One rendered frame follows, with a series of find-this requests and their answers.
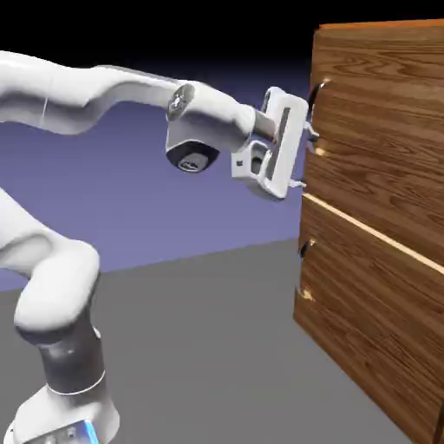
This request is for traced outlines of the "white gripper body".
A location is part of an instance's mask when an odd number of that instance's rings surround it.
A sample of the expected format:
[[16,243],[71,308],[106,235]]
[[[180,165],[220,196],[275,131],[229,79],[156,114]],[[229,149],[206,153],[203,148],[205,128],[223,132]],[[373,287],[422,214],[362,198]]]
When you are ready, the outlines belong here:
[[304,132],[308,102],[278,87],[270,87],[266,98],[265,115],[276,124],[276,133],[260,168],[260,186],[274,198],[284,199]]

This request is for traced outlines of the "large wooden cabinet door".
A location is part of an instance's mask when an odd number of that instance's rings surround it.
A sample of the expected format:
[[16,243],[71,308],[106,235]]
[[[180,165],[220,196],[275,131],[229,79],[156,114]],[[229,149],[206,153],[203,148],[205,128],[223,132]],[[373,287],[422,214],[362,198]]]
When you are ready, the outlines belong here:
[[324,25],[315,195],[444,266],[444,19]]

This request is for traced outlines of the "brown wooden cabinet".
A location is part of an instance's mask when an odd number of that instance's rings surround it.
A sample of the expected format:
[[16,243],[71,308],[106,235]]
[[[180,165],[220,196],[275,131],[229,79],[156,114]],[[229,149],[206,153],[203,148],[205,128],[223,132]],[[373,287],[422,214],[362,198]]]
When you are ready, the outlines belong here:
[[294,320],[413,444],[444,444],[444,18],[323,24]]

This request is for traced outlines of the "small wooden cabinet door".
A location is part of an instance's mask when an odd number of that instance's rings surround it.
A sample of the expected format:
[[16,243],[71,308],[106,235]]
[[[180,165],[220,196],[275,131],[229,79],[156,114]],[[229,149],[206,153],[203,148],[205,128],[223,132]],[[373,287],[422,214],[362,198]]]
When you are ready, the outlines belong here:
[[444,444],[444,275],[304,198],[295,321],[414,444]]

